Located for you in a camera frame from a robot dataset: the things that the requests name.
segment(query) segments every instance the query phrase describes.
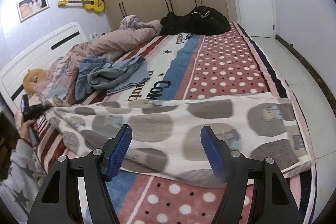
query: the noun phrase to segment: wall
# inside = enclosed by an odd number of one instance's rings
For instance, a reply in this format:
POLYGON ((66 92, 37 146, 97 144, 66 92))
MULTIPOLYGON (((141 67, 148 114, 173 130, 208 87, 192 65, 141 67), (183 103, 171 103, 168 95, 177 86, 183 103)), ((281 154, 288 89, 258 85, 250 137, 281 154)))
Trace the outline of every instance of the wall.
POLYGON ((20 23, 18 1, 0 0, 0 70, 29 45, 72 21, 80 24, 87 37, 110 31, 105 13, 87 12, 80 5, 59 8, 58 0, 48 0, 49 9, 20 23))
POLYGON ((317 70, 336 96, 334 0, 275 0, 277 34, 317 70))

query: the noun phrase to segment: acoustic guitar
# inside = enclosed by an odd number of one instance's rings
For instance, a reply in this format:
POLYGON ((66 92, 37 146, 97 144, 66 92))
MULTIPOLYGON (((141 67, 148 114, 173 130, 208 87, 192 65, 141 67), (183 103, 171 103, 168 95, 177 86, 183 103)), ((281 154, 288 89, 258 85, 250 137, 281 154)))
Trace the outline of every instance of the acoustic guitar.
POLYGON ((95 13, 104 11, 105 3, 101 0, 60 0, 58 6, 68 3, 82 3, 85 10, 92 10, 95 13))

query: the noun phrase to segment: picture frame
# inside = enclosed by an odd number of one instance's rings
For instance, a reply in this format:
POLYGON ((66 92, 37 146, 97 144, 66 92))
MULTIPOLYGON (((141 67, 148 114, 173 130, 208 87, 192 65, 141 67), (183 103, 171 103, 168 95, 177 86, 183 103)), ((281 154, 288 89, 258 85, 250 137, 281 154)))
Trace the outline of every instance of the picture frame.
POLYGON ((48 9, 48 0, 20 0, 16 3, 20 22, 48 9))

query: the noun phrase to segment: baseboard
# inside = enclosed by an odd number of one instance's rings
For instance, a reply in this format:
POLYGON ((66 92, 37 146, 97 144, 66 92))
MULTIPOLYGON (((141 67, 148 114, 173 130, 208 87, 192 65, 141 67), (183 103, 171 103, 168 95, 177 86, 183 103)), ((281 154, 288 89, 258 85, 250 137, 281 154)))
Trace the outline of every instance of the baseboard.
POLYGON ((324 96, 328 100, 335 116, 336 116, 336 99, 334 95, 331 93, 330 89, 328 88, 327 84, 323 81, 321 76, 317 73, 317 71, 309 64, 309 62, 296 50, 293 48, 292 44, 289 44, 287 41, 282 39, 280 36, 276 34, 276 40, 278 40, 282 45, 284 45, 300 62, 301 64, 309 71, 311 76, 314 78, 316 83, 319 85, 320 89, 322 90, 324 96))

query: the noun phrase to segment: gray sleeve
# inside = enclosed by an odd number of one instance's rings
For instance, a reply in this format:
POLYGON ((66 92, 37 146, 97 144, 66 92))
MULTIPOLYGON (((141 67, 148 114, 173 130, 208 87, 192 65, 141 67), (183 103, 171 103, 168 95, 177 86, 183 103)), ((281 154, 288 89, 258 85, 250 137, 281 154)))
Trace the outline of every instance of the gray sleeve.
POLYGON ((19 223, 26 223, 38 193, 33 149, 18 140, 12 152, 8 178, 0 182, 0 197, 19 223))

